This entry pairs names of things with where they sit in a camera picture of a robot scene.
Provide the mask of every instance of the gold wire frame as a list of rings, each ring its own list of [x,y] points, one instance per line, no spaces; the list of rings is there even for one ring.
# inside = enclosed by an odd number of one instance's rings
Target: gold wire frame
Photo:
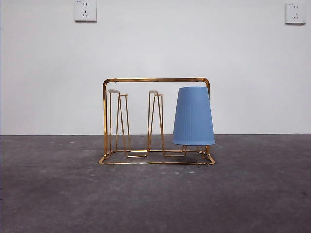
[[[146,150],[132,150],[131,149],[131,139],[130,139],[130,133],[129,133],[129,120],[128,120],[128,106],[127,106],[127,94],[120,94],[117,90],[110,90],[109,91],[109,133],[108,133],[108,109],[107,109],[107,85],[109,83],[128,83],[128,82],[204,82],[206,87],[208,88],[208,94],[210,94],[210,83],[208,79],[206,78],[113,78],[113,79],[106,79],[103,83],[103,105],[104,105],[104,155],[103,157],[98,161],[99,164],[186,164],[186,165],[212,165],[215,164],[214,158],[210,155],[210,147],[209,145],[201,146],[201,150],[199,150],[199,146],[196,147],[197,150],[187,150],[187,146],[183,146],[182,150],[165,150],[164,149],[164,134],[163,134],[163,95],[159,94],[158,92],[149,92],[149,106],[148,106],[148,141],[147,141],[147,148]],[[117,130],[116,130],[116,147],[115,150],[111,150],[111,94],[117,93],[118,94],[118,108],[117,108],[117,119],[119,116],[119,110],[121,113],[121,123],[122,123],[122,134],[123,134],[123,140],[124,140],[124,149],[123,150],[117,150],[117,138],[118,138],[118,121],[117,121]],[[153,110],[154,110],[154,103],[155,98],[157,97],[158,100],[158,107],[159,107],[159,118],[160,118],[160,128],[161,128],[161,141],[162,141],[162,150],[151,150],[150,143],[151,143],[151,133],[152,133],[152,123],[149,124],[150,119],[150,97],[151,94],[154,94],[153,96]],[[123,125],[123,116],[122,116],[122,109],[121,109],[121,97],[125,97],[126,101],[126,116],[127,116],[127,132],[128,132],[128,141],[129,141],[129,149],[127,149],[126,146],[126,139],[125,139],[125,133],[124,133],[124,125]],[[124,152],[125,156],[127,158],[132,157],[147,157],[149,152],[162,152],[164,157],[180,157],[180,156],[186,156],[187,152],[197,152],[199,154],[202,154],[203,159],[209,160],[208,162],[167,162],[167,161],[159,161],[159,162],[135,162],[135,161],[127,161],[127,162],[109,162],[107,161],[112,154],[116,152]],[[127,152],[130,153],[141,153],[144,152],[144,155],[128,155]],[[172,154],[166,154],[167,152],[170,153],[183,153],[183,155],[172,155]]]

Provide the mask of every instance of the upside-down cup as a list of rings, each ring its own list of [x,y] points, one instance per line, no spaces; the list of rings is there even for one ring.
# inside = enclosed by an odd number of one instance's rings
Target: upside-down cup
[[[173,143],[179,145],[214,145],[214,130],[206,87],[179,89]]]

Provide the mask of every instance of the wall outlet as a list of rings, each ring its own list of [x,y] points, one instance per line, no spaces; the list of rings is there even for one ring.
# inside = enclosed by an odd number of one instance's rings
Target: wall outlet
[[[75,0],[74,18],[76,22],[96,22],[96,0]]]
[[[305,2],[287,2],[285,4],[285,23],[305,24],[306,9]]]

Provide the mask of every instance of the gray concrete floor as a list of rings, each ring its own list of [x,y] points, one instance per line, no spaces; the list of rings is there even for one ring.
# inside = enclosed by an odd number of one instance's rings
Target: gray concrete floor
[[[1,232],[311,232],[311,135],[216,141],[211,166],[99,165],[102,136],[3,136]]]

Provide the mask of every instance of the gold metal rack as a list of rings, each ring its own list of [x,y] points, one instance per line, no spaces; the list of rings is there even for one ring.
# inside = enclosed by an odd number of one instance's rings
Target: gold metal rack
[[[196,147],[196,150],[187,150],[187,146],[183,146],[182,150],[165,150],[164,145],[164,127],[163,127],[163,94],[160,94],[156,90],[149,91],[149,99],[148,99],[148,139],[147,139],[147,147],[146,150],[132,150],[131,145],[131,137],[129,131],[129,118],[128,118],[128,94],[120,94],[118,90],[109,90],[109,131],[108,131],[108,110],[107,110],[107,85],[108,83],[118,83],[118,82],[204,82],[206,87],[208,88],[208,93],[210,93],[210,84],[208,79],[206,78],[114,78],[114,79],[106,79],[103,83],[103,104],[104,104],[104,155],[98,161],[99,164],[195,164],[195,165],[211,165],[215,164],[215,160],[210,155],[209,152],[209,145],[205,145],[201,147],[199,150],[199,146]],[[112,116],[111,116],[111,96],[112,94],[118,94],[118,106],[117,106],[117,124],[116,124],[116,135],[115,135],[115,149],[112,150]],[[152,115],[151,115],[151,122],[150,122],[150,100],[151,95],[153,94],[153,107],[152,107]],[[125,104],[126,104],[126,119],[127,119],[127,136],[128,136],[128,147],[126,144],[126,136],[124,130],[124,123],[123,123],[123,115],[122,115],[122,106],[121,106],[121,98],[125,97]],[[161,150],[152,150],[151,149],[151,138],[152,138],[152,124],[153,124],[153,117],[154,117],[154,107],[155,107],[155,99],[157,98],[158,103],[158,111],[159,111],[159,121],[160,121],[160,129],[161,129],[161,142],[162,142],[162,149]],[[122,126],[122,136],[124,142],[124,149],[118,150],[117,149],[117,142],[118,142],[118,121],[119,121],[119,113],[121,117],[121,126]],[[127,160],[126,162],[109,162],[108,159],[111,158],[112,154],[116,152],[124,152],[125,157]],[[141,155],[128,155],[129,153],[144,153]],[[203,159],[207,159],[208,162],[168,162],[168,161],[160,161],[160,162],[138,162],[133,161],[134,157],[147,157],[150,152],[162,152],[164,157],[181,157],[186,156],[187,152],[196,152],[201,154]],[[172,155],[167,154],[170,153],[179,153],[180,155]]]

